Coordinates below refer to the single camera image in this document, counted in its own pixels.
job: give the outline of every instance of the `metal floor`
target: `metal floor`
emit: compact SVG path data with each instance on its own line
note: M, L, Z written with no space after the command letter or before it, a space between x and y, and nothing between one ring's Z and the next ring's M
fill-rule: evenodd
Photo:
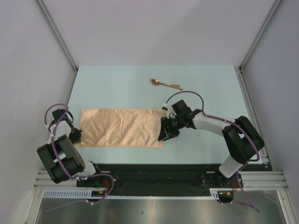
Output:
M249 197L261 213L239 204L221 206L215 200L105 199L97 205L75 203L43 210L72 199L44 198L36 224L284 224L275 191L251 191ZM235 201L245 199L241 192Z

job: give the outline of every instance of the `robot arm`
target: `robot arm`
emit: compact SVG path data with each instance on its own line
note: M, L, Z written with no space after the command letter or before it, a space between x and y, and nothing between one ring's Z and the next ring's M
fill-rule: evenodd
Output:
M224 137L230 155L219 167L219 171L226 177L231 177L243 164L247 163L255 154L255 150L247 138L240 136L240 131L226 121L234 122L240 126L250 137L257 150L264 147L264 141L252 126L248 118L240 116L237 119L223 119L220 121L207 117L204 113L196 109L192 111L183 100L173 104L171 108L164 107L168 116L161 118L161 132L158 140L168 140L179 135L179 130L183 127L202 129Z
M54 126L57 127L54 138L55 148L65 168L71 175L88 176L97 172L96 166L92 162L86 162L83 160L79 152L74 147L75 144L81 141L81 132L73 126L73 121L65 115L62 121L57 124L58 119L65 112L64 109L55 110L53 115L53 121L49 125L50 137L46 144L37 149L37 153L43 162L49 176L55 183L61 181L67 181L69 177L57 162L57 158L53 153L53 147L51 145L51 138L53 136Z

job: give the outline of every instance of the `orange wire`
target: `orange wire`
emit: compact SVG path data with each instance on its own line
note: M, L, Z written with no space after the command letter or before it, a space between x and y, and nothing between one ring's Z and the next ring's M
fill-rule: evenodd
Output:
M233 190L234 190L233 192L236 192L238 187L234 181L232 181L232 186L233 186Z
M107 179L104 179L104 182L106 183L106 188L107 188L106 191L109 191L109 189L110 189L109 182L107 181Z

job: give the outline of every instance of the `white wall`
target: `white wall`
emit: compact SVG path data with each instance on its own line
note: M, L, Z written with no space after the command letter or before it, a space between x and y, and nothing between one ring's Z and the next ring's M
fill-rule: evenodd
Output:
M239 66L274 0L44 0L77 65Z
M64 103L74 74L33 0L0 7L0 223L33 187L36 149L48 132L43 114Z
M299 1L285 0L244 75L270 159L299 208Z

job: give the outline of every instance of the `spoon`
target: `spoon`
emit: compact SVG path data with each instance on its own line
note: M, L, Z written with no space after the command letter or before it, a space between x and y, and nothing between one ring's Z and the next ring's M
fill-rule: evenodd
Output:
M181 89L180 85L173 85L173 84L168 84L168 83L161 83L159 82L159 80L157 79L154 79L154 78L151 78L150 81L154 84L154 85L165 85L165 86L169 86L169 87L172 87L172 88L175 88L175 89L178 89L178 90L183 90Z

